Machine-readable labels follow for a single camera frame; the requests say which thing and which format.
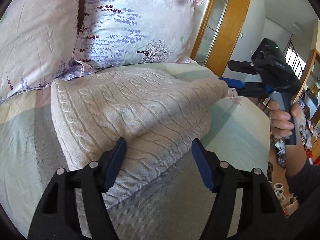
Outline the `black sleeved right forearm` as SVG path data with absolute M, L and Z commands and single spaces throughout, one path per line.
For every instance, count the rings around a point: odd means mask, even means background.
M 319 198 L 319 165 L 311 165 L 302 143 L 285 146 L 286 181 L 300 205 Z

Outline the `person's right hand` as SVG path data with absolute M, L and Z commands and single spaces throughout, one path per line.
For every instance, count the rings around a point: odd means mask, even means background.
M 273 100 L 269 103 L 269 117 L 271 132 L 277 139 L 284 139 L 294 134 L 293 129 L 298 131 L 303 112 L 297 103 L 291 107 L 291 113 L 279 109 L 279 104 Z

